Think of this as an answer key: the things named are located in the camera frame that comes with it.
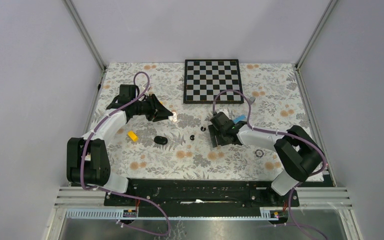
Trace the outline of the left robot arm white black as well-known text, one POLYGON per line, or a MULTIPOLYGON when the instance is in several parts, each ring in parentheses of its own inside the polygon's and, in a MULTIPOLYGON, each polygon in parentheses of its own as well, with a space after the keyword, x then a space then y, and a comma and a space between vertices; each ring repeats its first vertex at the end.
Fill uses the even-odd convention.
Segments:
POLYGON ((66 177, 71 183, 99 186, 116 192, 116 199, 124 206, 132 204, 135 192, 128 187, 128 179, 111 171, 107 145, 132 117, 145 116, 149 122, 176 121, 175 113, 163 106, 154 94, 139 95, 139 87, 122 84, 119 94, 107 106, 104 117, 81 137, 67 142, 66 177))

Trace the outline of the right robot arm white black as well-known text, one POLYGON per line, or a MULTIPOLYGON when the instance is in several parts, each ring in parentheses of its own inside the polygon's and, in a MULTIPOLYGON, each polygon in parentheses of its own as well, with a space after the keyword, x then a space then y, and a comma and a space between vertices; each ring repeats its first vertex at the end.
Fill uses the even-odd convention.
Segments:
POLYGON ((286 132, 252 128, 246 121, 234 122, 224 112, 210 119, 208 126, 212 146, 255 146, 276 152, 283 171, 272 181, 267 191, 267 201, 281 205, 287 193, 299 183, 305 182, 319 165, 327 164, 323 151, 307 132, 293 125, 286 132))

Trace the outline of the white earbud charging case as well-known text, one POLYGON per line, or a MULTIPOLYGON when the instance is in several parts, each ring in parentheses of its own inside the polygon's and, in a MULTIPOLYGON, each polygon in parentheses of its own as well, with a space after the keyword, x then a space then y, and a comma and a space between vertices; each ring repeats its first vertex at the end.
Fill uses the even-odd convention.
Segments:
POLYGON ((168 117, 168 119, 174 123, 176 123, 178 121, 178 117, 177 117, 177 113, 175 111, 172 111, 171 112, 172 115, 168 117))

